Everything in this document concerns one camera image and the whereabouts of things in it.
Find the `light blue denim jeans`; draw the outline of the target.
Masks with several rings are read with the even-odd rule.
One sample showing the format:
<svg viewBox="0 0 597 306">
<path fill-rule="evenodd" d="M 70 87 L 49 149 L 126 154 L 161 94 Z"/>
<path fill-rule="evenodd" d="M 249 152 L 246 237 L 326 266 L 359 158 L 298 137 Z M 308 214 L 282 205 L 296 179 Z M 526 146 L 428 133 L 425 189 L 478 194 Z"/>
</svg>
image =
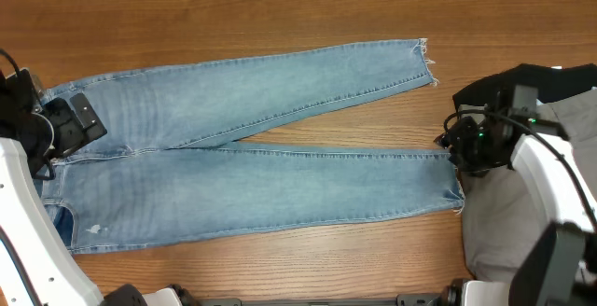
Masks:
<svg viewBox="0 0 597 306">
<path fill-rule="evenodd" d="M 49 89 L 84 95 L 105 136 L 36 181 L 74 254 L 364 223 L 460 207 L 439 150 L 250 144 L 247 137 L 429 85 L 424 39 L 171 65 Z"/>
</svg>

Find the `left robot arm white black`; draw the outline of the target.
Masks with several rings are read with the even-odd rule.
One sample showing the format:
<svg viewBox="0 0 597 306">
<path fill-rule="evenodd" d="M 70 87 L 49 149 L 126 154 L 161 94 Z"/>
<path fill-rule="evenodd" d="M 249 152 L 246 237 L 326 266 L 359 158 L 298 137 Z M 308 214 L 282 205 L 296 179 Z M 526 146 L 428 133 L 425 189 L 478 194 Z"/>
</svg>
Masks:
<svg viewBox="0 0 597 306">
<path fill-rule="evenodd" d="M 175 289 L 141 294 L 123 285 L 103 296 L 50 221 L 34 181 L 56 153 L 58 123 L 25 69 L 1 79 L 1 288 L 11 305 L 176 305 Z"/>
</svg>

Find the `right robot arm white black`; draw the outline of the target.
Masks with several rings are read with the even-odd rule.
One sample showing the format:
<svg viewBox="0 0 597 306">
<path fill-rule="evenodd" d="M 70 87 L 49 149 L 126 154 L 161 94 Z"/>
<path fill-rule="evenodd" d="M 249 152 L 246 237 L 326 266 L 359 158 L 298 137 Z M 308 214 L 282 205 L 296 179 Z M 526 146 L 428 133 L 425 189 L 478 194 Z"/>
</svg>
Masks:
<svg viewBox="0 0 597 306">
<path fill-rule="evenodd" d="M 473 278 L 440 305 L 592 305 L 596 301 L 596 93 L 555 102 L 516 86 L 460 105 L 437 143 L 463 180 Z"/>
</svg>

